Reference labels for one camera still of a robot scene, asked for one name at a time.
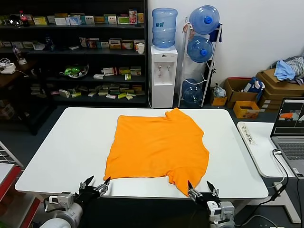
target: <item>orange t-shirt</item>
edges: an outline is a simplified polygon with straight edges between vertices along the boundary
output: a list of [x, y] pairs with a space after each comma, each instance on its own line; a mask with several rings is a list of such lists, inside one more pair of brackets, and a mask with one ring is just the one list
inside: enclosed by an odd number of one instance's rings
[[197, 186], [208, 166], [203, 135], [196, 123], [177, 108], [164, 117], [121, 115], [104, 180], [168, 175], [169, 183], [188, 195], [188, 180]]

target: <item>t-shirt sleeve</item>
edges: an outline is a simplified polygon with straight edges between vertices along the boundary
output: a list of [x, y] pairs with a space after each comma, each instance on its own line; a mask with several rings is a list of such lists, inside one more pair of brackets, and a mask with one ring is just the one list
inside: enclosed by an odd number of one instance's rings
[[206, 171], [196, 167], [181, 167], [168, 173], [169, 183], [175, 184], [176, 187], [188, 196], [188, 181], [195, 188]]

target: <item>white cable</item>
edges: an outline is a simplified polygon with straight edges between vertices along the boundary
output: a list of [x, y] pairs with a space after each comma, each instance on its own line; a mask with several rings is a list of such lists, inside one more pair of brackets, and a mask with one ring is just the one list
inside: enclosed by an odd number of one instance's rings
[[20, 73], [23, 73], [26, 77], [28, 77], [28, 75], [27, 75], [26, 73], [24, 73], [24, 72], [22, 72], [22, 71], [20, 71], [20, 70], [16, 70], [16, 71], [18, 71], [18, 72], [20, 72]]
[[282, 184], [282, 182], [285, 180], [285, 172], [282, 170], [282, 165], [280, 164], [280, 163], [278, 163], [277, 162], [277, 160], [276, 159], [274, 159], [274, 158], [272, 158], [273, 160], [274, 160], [274, 162], [277, 164], [277, 166], [279, 167], [279, 171], [280, 171], [280, 173], [282, 174], [282, 176], [283, 176], [283, 178], [281, 179], [281, 181], [280, 182], [278, 182], [277, 184], [274, 184], [273, 186], [271, 186], [271, 187], [267, 187], [268, 189], [270, 189], [270, 188], [275, 188], [277, 185], [279, 185], [279, 184]]
[[6, 65], [6, 64], [9, 64], [10, 63], [10, 60], [8, 59], [8, 58], [2, 58], [1, 60], [0, 60], [0, 64], [1, 63], [4, 63], [4, 65]]
[[252, 216], [252, 217], [251, 217], [247, 222], [245, 222], [242, 226], [247, 225], [254, 217], [261, 217], [261, 218], [267, 220], [268, 222], [270, 222], [270, 223], [271, 223], [272, 225], [274, 225], [276, 228], [278, 228], [278, 226], [277, 226], [273, 221], [271, 221], [270, 219], [268, 219], [268, 218], [266, 218], [266, 217], [264, 217], [264, 216], [262, 216], [262, 215], [254, 215], [254, 216]]
[[152, 108], [152, 106], [150, 104], [149, 94], [150, 94], [150, 81], [149, 81], [149, 86], [148, 86], [148, 102], [149, 102], [150, 108]]

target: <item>black shelving unit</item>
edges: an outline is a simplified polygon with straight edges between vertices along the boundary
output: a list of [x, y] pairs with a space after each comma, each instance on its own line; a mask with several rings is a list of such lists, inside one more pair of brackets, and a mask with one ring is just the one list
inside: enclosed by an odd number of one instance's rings
[[[0, 40], [3, 41], [30, 41], [37, 40], [45, 43], [45, 37], [50, 36], [56, 45], [55, 51], [21, 49], [27, 59], [39, 61], [42, 70], [40, 80], [53, 83], [55, 88], [65, 89], [75, 85], [95, 87], [103, 83], [121, 83], [142, 85], [145, 95], [111, 100], [104, 96], [88, 97], [86, 94], [77, 98], [64, 98], [54, 96], [56, 104], [68, 104], [77, 106], [146, 106], [148, 89], [148, 26], [147, 26], [147, 0], [11, 0], [0, 8], [0, 15], [18, 14], [23, 10], [33, 16], [48, 16], [54, 13], [84, 13], [86, 15], [103, 16], [104, 14], [127, 13], [129, 9], [137, 9], [138, 13], [144, 13], [144, 23], [138, 25], [125, 24], [95, 24], [95, 25], [36, 25], [29, 27], [0, 26]], [[144, 39], [145, 53], [138, 54], [135, 50], [123, 49], [68, 49], [69, 46], [80, 46], [79, 37], [100, 38], [107, 41], [110, 38], [124, 40]], [[12, 48], [0, 48], [0, 57], [12, 56]], [[89, 73], [82, 78], [69, 78], [60, 76], [65, 66], [73, 64], [89, 64]], [[94, 79], [94, 74], [100, 74], [102, 68], [108, 67], [132, 67], [141, 66], [142, 75], [132, 76], [130, 81], [125, 81], [124, 76], [105, 76]]]

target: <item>water jug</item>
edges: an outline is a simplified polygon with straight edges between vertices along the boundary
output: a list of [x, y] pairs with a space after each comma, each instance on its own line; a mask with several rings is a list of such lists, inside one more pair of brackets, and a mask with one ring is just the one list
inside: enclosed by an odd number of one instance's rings
[[196, 104], [203, 98], [203, 91], [199, 85], [195, 85], [196, 83], [197, 81], [192, 78], [182, 82], [182, 98], [189, 104]]
[[213, 45], [210, 40], [204, 37], [194, 36], [188, 42], [187, 54], [194, 62], [206, 62], [213, 54]]
[[177, 10], [157, 8], [152, 11], [153, 39], [152, 43], [158, 48], [169, 48], [175, 44]]
[[195, 32], [210, 34], [219, 26], [219, 12], [213, 6], [202, 6], [191, 13], [189, 22]]

